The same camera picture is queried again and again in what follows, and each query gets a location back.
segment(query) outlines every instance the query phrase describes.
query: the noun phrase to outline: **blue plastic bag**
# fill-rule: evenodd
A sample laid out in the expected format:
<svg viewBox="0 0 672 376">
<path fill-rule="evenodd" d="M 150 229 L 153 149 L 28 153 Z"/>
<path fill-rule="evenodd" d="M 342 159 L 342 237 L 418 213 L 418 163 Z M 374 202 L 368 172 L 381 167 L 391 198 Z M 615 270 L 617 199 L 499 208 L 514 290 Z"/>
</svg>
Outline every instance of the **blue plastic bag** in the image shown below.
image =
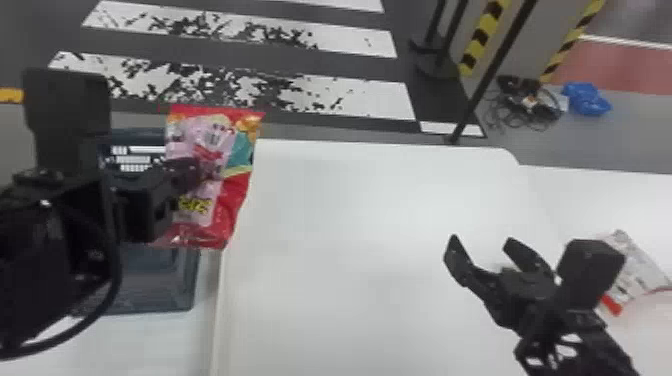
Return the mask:
<svg viewBox="0 0 672 376">
<path fill-rule="evenodd" d="M 612 109 L 611 103 L 590 82 L 568 82 L 562 94 L 569 97 L 569 106 L 581 115 L 600 116 Z"/>
</svg>

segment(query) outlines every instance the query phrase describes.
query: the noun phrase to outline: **warning tape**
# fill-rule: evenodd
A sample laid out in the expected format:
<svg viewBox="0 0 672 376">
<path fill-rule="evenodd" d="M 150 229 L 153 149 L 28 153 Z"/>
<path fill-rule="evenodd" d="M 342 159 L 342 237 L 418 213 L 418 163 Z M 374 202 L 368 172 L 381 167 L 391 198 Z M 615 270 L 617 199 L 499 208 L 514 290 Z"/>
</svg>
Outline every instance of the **warning tape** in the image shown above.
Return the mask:
<svg viewBox="0 0 672 376">
<path fill-rule="evenodd" d="M 499 20 L 510 4 L 511 0 L 494 0 L 488 2 L 485 6 L 483 15 L 478 21 L 478 26 L 476 26 L 476 31 L 471 36 L 471 41 L 460 61 L 460 74 L 471 76 L 474 73 L 474 67 L 476 67 L 478 59 L 485 53 L 485 46 L 497 31 Z"/>
<path fill-rule="evenodd" d="M 0 103 L 22 103 L 23 90 L 13 87 L 0 87 Z"/>
<path fill-rule="evenodd" d="M 574 44 L 579 39 L 581 34 L 583 34 L 583 32 L 586 31 L 586 27 L 588 27 L 588 24 L 590 23 L 590 21 L 593 20 L 593 17 L 595 17 L 597 12 L 599 12 L 600 9 L 602 9 L 604 3 L 606 3 L 606 0 L 593 0 L 588 5 L 586 10 L 583 11 L 579 23 L 577 23 L 576 26 L 569 32 L 569 34 L 567 34 L 567 36 L 565 37 L 565 41 L 562 42 L 562 47 L 560 47 L 558 52 L 556 52 L 555 55 L 553 55 L 551 61 L 549 61 L 548 64 L 546 65 L 546 69 L 544 69 L 544 73 L 539 78 L 539 81 L 541 82 L 551 81 L 553 73 L 555 73 L 555 71 L 562 63 L 562 61 L 565 59 L 565 57 L 569 53 L 569 50 L 571 50 L 572 47 L 574 47 Z"/>
</svg>

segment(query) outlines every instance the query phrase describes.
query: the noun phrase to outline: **chip bag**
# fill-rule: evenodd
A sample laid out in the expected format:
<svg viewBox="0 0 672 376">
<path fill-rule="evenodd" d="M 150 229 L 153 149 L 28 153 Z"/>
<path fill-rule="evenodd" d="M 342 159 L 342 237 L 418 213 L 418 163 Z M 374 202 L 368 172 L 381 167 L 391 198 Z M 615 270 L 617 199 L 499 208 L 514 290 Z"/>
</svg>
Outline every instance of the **chip bag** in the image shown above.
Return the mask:
<svg viewBox="0 0 672 376">
<path fill-rule="evenodd" d="M 158 244 L 224 248 L 247 195 L 263 116 L 245 109 L 171 106 L 166 159 L 196 157 L 204 181 L 178 199 L 173 224 Z"/>
</svg>

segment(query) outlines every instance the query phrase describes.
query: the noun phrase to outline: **metal stand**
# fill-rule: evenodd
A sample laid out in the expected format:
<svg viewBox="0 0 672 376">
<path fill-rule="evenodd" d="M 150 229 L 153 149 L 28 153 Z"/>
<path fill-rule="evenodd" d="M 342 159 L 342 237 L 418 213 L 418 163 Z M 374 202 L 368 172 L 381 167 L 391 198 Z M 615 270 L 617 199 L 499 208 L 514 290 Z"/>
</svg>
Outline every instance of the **metal stand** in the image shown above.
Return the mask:
<svg viewBox="0 0 672 376">
<path fill-rule="evenodd" d="M 455 131 L 450 137 L 444 136 L 444 141 L 446 143 L 455 145 L 459 142 L 460 136 L 462 136 L 462 132 L 464 132 L 464 128 L 467 126 L 467 122 L 469 121 L 471 114 L 476 110 L 476 106 L 478 106 L 478 104 L 483 99 L 483 95 L 485 95 L 485 92 L 488 90 L 490 83 L 492 83 L 492 80 L 495 78 L 495 75 L 497 74 L 499 67 L 502 65 L 504 58 L 509 53 L 509 50 L 511 50 L 513 42 L 515 42 L 516 38 L 518 38 L 520 30 L 522 30 L 523 26 L 525 26 L 525 22 L 530 17 L 534 6 L 537 5 L 537 1 L 538 0 L 525 0 L 523 3 L 523 6 L 520 8 L 516 19 L 513 20 L 511 29 L 509 29 L 509 32 L 506 34 L 506 38 L 504 38 L 502 45 L 499 46 L 499 49 L 497 49 L 497 53 L 495 53 L 495 57 L 492 59 L 492 63 L 485 71 L 481 82 L 478 83 L 478 87 L 476 88 L 474 95 L 472 95 L 471 99 L 469 99 L 469 103 L 467 103 L 467 110 L 464 112 L 462 120 L 457 123 Z"/>
<path fill-rule="evenodd" d="M 460 21 L 462 20 L 462 16 L 464 16 L 464 11 L 467 9 L 468 2 L 468 0 L 460 0 L 460 2 L 457 3 L 455 12 L 453 12 L 453 17 L 446 30 L 446 37 L 436 56 L 418 56 L 416 67 L 426 76 L 439 80 L 448 80 L 460 76 L 457 66 L 449 59 L 450 45 L 453 42 L 457 28 L 460 26 Z"/>
<path fill-rule="evenodd" d="M 434 9 L 434 14 L 432 15 L 432 20 L 429 22 L 429 27 L 425 32 L 425 35 L 415 35 L 410 38 L 408 41 L 411 50 L 419 54 L 434 54 L 439 52 L 441 46 L 439 44 L 437 35 L 437 29 L 439 27 L 439 22 L 441 21 L 441 16 L 443 11 L 446 9 L 446 0 L 439 0 L 436 4 L 436 9 Z"/>
</svg>

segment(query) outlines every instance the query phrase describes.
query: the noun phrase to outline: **plastic packaging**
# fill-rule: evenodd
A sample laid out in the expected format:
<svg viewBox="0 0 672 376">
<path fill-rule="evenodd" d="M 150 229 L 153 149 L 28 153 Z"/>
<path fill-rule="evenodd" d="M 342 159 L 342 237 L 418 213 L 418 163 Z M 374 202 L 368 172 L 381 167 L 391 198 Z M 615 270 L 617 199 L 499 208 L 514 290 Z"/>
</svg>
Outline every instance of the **plastic packaging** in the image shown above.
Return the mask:
<svg viewBox="0 0 672 376">
<path fill-rule="evenodd" d="M 590 82 L 568 82 L 562 94 L 569 97 L 570 107 L 582 115 L 601 116 L 612 110 L 611 104 Z"/>
<path fill-rule="evenodd" d="M 197 157 L 205 179 L 179 198 L 173 225 L 157 244 L 224 248 L 247 195 L 263 116 L 245 109 L 171 106 L 166 159 Z"/>
<path fill-rule="evenodd" d="M 672 289 L 672 281 L 656 263 L 622 230 L 601 239 L 626 256 L 623 270 L 602 298 L 604 306 L 618 316 L 636 298 Z"/>
</svg>

